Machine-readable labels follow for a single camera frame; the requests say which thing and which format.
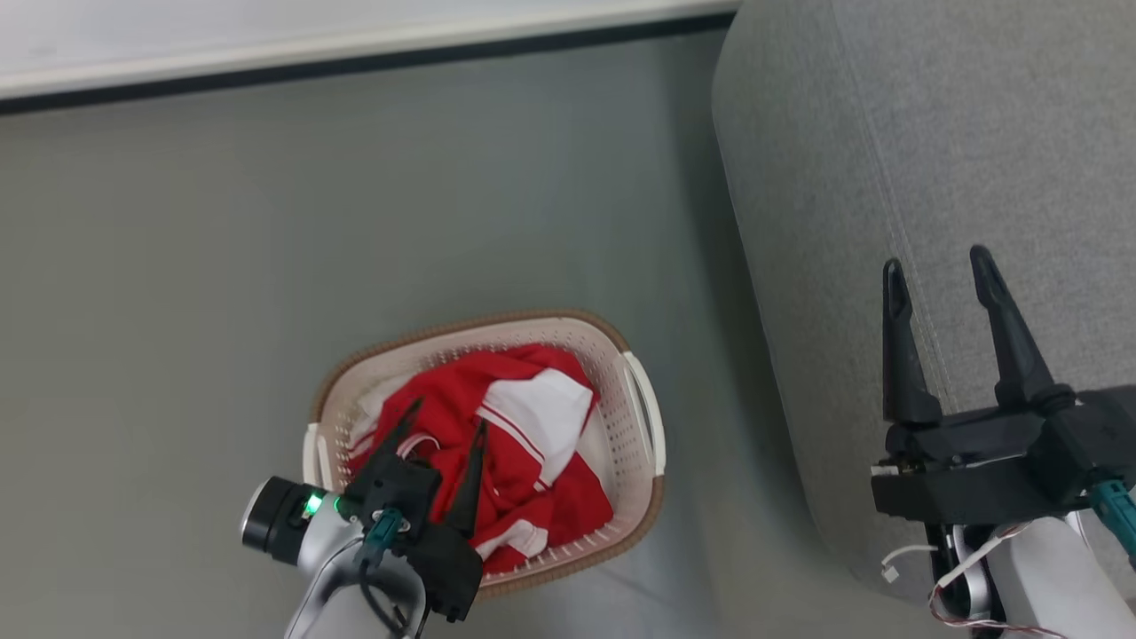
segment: basket handle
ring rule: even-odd
[[[308,424],[303,433],[303,483],[332,490],[332,459],[319,424]]]
[[[654,397],[654,388],[651,385],[651,380],[646,376],[646,371],[643,370],[638,357],[635,357],[629,350],[623,356],[635,384],[630,393],[632,403],[635,404],[635,413],[645,418],[648,429],[651,431],[651,447],[654,449],[654,476],[661,476],[667,468],[667,437],[662,432],[662,412],[659,410],[659,400]]]

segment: white laundry basket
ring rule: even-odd
[[[623,554],[654,524],[662,507],[667,447],[651,382],[609,324],[576,310],[529,312],[465,322],[356,352],[328,375],[316,397],[303,442],[303,480],[342,491],[351,480],[346,438],[357,401],[376,384],[474,350],[542,343],[570,350],[600,392],[603,429],[588,428],[577,450],[603,486],[615,517],[583,539],[549,548],[512,572],[487,574],[478,597],[531,588]]]

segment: red and white jacket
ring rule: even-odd
[[[365,414],[378,418],[364,417],[352,431],[353,473],[418,398],[417,422],[399,455],[412,451],[442,473],[435,522],[465,476],[478,422],[490,423],[471,540],[486,573],[511,571],[611,521],[600,481],[576,453],[599,397],[570,352],[540,345],[478,351],[384,382],[360,400]]]

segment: red and white wire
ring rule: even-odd
[[[954,617],[951,616],[945,611],[941,612],[937,605],[939,597],[943,595],[944,588],[946,588],[955,579],[959,579],[959,576],[962,573],[967,572],[967,570],[969,570],[970,566],[982,561],[982,558],[988,555],[991,550],[996,548],[999,543],[1002,543],[1003,541],[1010,539],[1011,537],[1021,534],[1027,528],[1029,528],[1029,523],[1030,522],[1010,526],[1004,531],[1002,531],[1001,533],[995,534],[986,543],[983,543],[977,550],[975,550],[972,555],[967,557],[966,561],[955,566],[954,570],[944,574],[943,578],[935,583],[935,588],[932,589],[930,597],[927,599],[927,607],[930,608],[932,616],[945,623],[946,625],[950,625],[951,628],[994,628],[999,630],[1006,630],[1010,632],[1024,632],[1027,634],[1036,634],[1039,637],[1052,637],[1054,639],[1069,639],[1068,637],[1066,637],[1060,632],[1049,630],[1045,628],[1039,628],[1036,625],[1014,625],[1011,623],[1003,623],[1001,621],[994,621],[991,619]]]

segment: wire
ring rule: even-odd
[[[370,606],[371,612],[375,613],[375,616],[378,617],[378,621],[383,622],[383,625],[385,625],[386,629],[391,631],[391,634],[393,634],[398,639],[409,639],[409,636],[407,634],[407,628],[406,626],[399,628],[399,624],[395,623],[393,619],[391,619],[391,615],[386,614],[386,611],[384,611],[383,607],[378,605],[378,601],[375,599],[374,592],[370,591],[370,582],[367,575],[367,569],[369,566],[370,566],[369,559],[364,559],[359,562],[359,589],[362,590],[362,598],[367,601],[367,605]]]
[[[928,546],[926,543],[904,546],[903,548],[896,548],[895,550],[888,553],[887,556],[884,557],[884,561],[879,563],[883,564],[884,567],[887,567],[892,563],[892,559],[899,557],[900,555],[907,555],[908,553],[935,553],[936,550],[938,550],[938,546]]]
[[[1002,543],[1006,539],[1017,537],[1029,528],[1033,522],[1026,522],[1024,524],[1018,524],[1010,526],[1004,531],[992,537],[986,543],[978,547],[972,555],[966,558],[962,563],[954,567],[951,572],[944,574],[937,582],[935,582],[935,588],[930,591],[930,597],[927,599],[927,607],[930,608],[930,614],[938,621],[950,625],[951,628],[991,628],[997,630],[1008,630],[1011,632],[1025,632],[1027,634],[1039,634],[1043,637],[1053,637],[1055,639],[1069,639],[1060,632],[1053,630],[1047,630],[1036,625],[1013,625],[1010,623],[1003,623],[1001,621],[994,621],[992,619],[958,619],[951,616],[950,613],[945,611],[941,612],[938,607],[939,597],[943,595],[943,590],[951,584],[952,581],[959,579],[959,575],[967,572],[970,566],[974,566],[980,562],[986,555],[989,555],[994,548]]]
[[[418,626],[418,633],[415,634],[415,639],[423,639],[423,630],[426,630],[426,620],[428,619],[429,619],[429,606],[426,606],[426,609],[423,611],[423,622]]]
[[[904,546],[902,548],[896,548],[895,550],[888,553],[887,556],[884,557],[884,561],[879,562],[880,565],[884,566],[884,570],[880,571],[879,574],[884,578],[885,581],[887,581],[888,583],[893,583],[896,579],[900,578],[900,571],[895,570],[895,566],[892,565],[892,559],[899,557],[900,555],[907,555],[908,553],[936,553],[936,551],[938,551],[938,546],[927,546],[926,543],[917,543],[913,546]]]

